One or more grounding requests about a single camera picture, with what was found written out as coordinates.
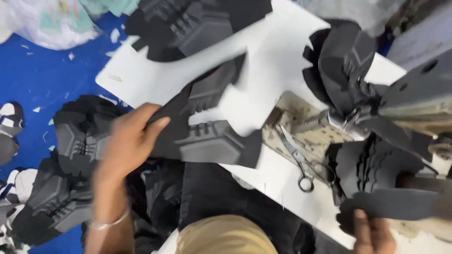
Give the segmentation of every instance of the scissors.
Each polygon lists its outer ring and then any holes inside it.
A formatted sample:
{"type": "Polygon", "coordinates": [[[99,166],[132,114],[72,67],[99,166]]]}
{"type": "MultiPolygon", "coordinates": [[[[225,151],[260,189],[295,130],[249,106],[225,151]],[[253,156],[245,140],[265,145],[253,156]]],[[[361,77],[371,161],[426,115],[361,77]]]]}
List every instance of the scissors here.
{"type": "Polygon", "coordinates": [[[278,132],[278,135],[281,138],[284,146],[291,153],[292,157],[297,161],[298,167],[301,170],[301,176],[298,180],[298,187],[300,188],[300,190],[302,190],[306,193],[310,193],[314,190],[314,178],[309,177],[306,174],[305,168],[303,166],[303,165],[308,165],[309,163],[306,160],[306,158],[303,156],[303,154],[301,154],[300,149],[298,149],[299,146],[297,144],[295,144],[290,133],[288,131],[286,131],[286,129],[282,125],[280,125],[280,127],[281,127],[283,134],[278,132]]]}

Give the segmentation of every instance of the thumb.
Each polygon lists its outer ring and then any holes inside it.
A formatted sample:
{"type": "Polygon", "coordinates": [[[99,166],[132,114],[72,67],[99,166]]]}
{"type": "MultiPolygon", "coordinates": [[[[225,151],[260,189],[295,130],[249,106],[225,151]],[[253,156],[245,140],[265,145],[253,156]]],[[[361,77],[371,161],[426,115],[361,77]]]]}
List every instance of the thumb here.
{"type": "Polygon", "coordinates": [[[170,121],[171,118],[164,117],[151,123],[145,130],[141,148],[146,152],[151,152],[154,148],[157,137],[160,135],[160,132],[168,125],[170,121]]]}

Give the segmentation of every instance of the hand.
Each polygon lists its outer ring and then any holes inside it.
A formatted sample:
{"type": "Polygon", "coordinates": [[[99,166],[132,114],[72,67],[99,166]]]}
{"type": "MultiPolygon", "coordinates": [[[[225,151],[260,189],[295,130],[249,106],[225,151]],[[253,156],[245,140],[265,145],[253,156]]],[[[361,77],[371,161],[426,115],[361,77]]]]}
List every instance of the hand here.
{"type": "Polygon", "coordinates": [[[115,119],[104,160],[96,172],[98,178],[121,181],[146,161],[158,135],[170,122],[170,118],[165,117],[146,128],[146,122],[159,108],[159,105],[145,103],[115,119]]]}
{"type": "Polygon", "coordinates": [[[396,241],[386,219],[367,219],[363,210],[355,210],[356,242],[353,254],[394,254],[396,241]]]}

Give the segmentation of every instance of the scissor handle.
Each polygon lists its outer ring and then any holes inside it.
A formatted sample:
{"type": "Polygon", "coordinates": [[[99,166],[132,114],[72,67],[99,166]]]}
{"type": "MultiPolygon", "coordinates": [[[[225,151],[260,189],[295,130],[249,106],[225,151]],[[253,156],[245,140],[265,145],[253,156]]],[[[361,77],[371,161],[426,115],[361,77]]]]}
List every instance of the scissor handle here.
{"type": "Polygon", "coordinates": [[[300,190],[310,193],[314,190],[314,180],[302,175],[298,180],[298,187],[300,190]]]}

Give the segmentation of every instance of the person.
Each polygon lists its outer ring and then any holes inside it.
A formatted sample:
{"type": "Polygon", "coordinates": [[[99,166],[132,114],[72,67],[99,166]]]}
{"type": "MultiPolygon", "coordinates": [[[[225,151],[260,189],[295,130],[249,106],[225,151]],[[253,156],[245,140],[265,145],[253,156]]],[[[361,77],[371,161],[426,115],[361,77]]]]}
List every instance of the person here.
{"type": "MultiPolygon", "coordinates": [[[[86,239],[85,253],[87,254],[134,253],[133,227],[125,191],[125,178],[144,163],[154,148],[158,135],[170,122],[169,118],[161,118],[146,127],[146,122],[158,109],[158,105],[145,103],[136,110],[116,119],[112,125],[112,135],[108,141],[104,160],[100,163],[94,175],[93,220],[86,239]]],[[[193,165],[192,168],[198,168],[197,164],[193,165]]],[[[208,166],[209,164],[202,163],[200,165],[208,166]]],[[[204,168],[200,171],[186,168],[183,192],[187,192],[185,189],[186,178],[193,178],[193,176],[187,175],[187,171],[190,172],[189,174],[196,175],[199,174],[198,172],[204,174],[205,172],[215,172],[217,170],[213,166],[209,167],[208,170],[204,168]]],[[[222,174],[225,170],[219,169],[218,172],[218,174],[222,174]]],[[[221,189],[237,184],[237,182],[230,181],[227,177],[231,177],[231,174],[223,176],[225,179],[223,182],[228,182],[228,184],[221,186],[221,189]]],[[[210,189],[207,191],[206,196],[201,195],[198,199],[195,196],[199,193],[206,193],[205,189],[192,190],[186,196],[184,195],[187,193],[183,193],[183,199],[190,199],[190,205],[182,201],[180,209],[181,225],[179,225],[180,233],[176,253],[289,253],[289,251],[285,251],[284,245],[288,243],[286,239],[293,242],[293,233],[287,233],[284,230],[288,231],[295,228],[292,226],[294,223],[298,223],[298,228],[301,220],[288,212],[287,209],[285,209],[284,214],[281,213],[283,209],[280,206],[278,206],[278,213],[276,214],[272,211],[272,203],[264,204],[265,206],[261,204],[256,206],[255,203],[248,199],[246,202],[242,202],[244,207],[247,208],[242,209],[239,213],[236,212],[240,210],[237,207],[230,208],[230,206],[237,206],[235,205],[237,200],[227,205],[227,209],[230,209],[230,212],[228,210],[211,212],[210,210],[215,210],[217,204],[223,201],[227,202],[228,199],[226,196],[215,198],[216,190],[214,187],[221,185],[221,181],[213,182],[211,185],[187,184],[188,188],[193,188],[193,185],[208,185],[210,189]],[[204,199],[211,198],[207,195],[213,195],[214,199],[203,202],[204,199]],[[254,207],[265,216],[262,218],[254,216],[249,219],[249,214],[246,212],[248,207],[254,207]],[[277,233],[268,237],[272,231],[277,233]]],[[[251,200],[260,199],[261,196],[265,197],[259,191],[254,191],[246,192],[246,196],[251,197],[251,200]]],[[[231,189],[227,192],[232,195],[237,190],[231,189]]],[[[356,235],[354,254],[394,254],[396,243],[385,219],[369,220],[364,211],[356,210],[354,226],[356,235]]]]}

